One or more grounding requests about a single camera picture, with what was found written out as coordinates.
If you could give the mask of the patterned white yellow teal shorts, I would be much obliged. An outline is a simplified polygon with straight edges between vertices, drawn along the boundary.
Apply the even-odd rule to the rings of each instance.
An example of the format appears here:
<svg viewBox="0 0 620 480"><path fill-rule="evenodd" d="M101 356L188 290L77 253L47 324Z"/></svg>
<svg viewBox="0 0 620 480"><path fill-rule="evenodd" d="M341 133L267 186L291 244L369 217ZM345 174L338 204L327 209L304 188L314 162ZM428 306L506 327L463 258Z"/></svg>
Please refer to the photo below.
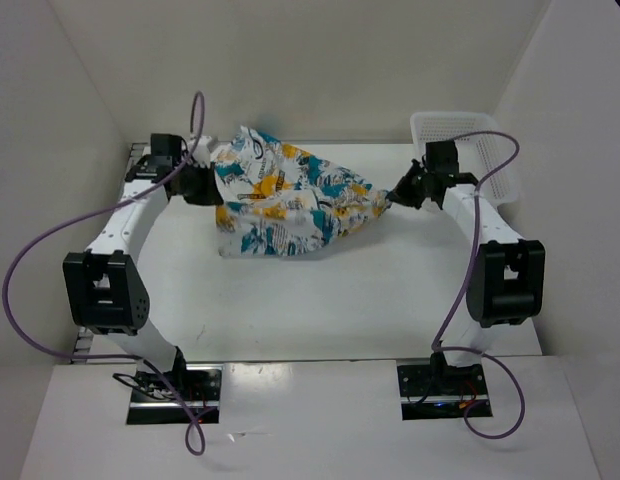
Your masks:
<svg viewBox="0 0 620 480"><path fill-rule="evenodd" d="M337 163L243 126L215 159L222 257L317 251L379 218L388 193Z"/></svg>

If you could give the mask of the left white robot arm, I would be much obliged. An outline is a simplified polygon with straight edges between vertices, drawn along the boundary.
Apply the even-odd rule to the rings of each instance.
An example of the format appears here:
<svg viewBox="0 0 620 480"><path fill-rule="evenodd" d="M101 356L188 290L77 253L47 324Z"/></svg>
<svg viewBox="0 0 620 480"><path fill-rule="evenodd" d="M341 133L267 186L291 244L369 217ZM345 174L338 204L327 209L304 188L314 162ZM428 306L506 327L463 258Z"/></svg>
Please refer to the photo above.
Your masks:
<svg viewBox="0 0 620 480"><path fill-rule="evenodd" d="M214 137L185 141L173 134L154 134L149 143L135 144L120 207L84 251L67 254L62 264L74 323L134 356L139 372L133 384L146 395L156 389L175 400L193 380L181 350L150 319L150 295L137 262L173 197L198 206L220 204L211 161L216 144Z"/></svg>

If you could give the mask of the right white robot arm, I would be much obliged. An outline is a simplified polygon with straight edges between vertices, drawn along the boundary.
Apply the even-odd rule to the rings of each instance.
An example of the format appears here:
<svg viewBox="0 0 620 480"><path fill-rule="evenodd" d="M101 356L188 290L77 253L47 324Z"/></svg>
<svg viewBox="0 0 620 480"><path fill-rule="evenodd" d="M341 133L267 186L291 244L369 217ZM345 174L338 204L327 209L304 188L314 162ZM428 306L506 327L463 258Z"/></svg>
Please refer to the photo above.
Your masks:
<svg viewBox="0 0 620 480"><path fill-rule="evenodd" d="M461 287L431 344L439 362L429 368L428 378L440 393L463 382L463 371L486 357L501 330L538 315L543 299L543 244L517 233L483 193L484 185L515 160L520 145L514 141L509 156L478 177L460 166L463 139L427 143L422 158L387 196L414 209L434 204L470 243Z"/></svg>

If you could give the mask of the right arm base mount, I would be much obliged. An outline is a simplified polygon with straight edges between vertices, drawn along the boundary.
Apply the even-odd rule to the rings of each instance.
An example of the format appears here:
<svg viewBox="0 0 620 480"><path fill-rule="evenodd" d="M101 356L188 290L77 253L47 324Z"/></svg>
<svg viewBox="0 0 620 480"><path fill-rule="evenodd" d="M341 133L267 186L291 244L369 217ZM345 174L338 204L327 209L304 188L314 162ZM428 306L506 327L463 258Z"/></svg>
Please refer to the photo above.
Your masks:
<svg viewBox="0 0 620 480"><path fill-rule="evenodd" d="M396 365L403 421L492 417L483 367L435 366L429 359Z"/></svg>

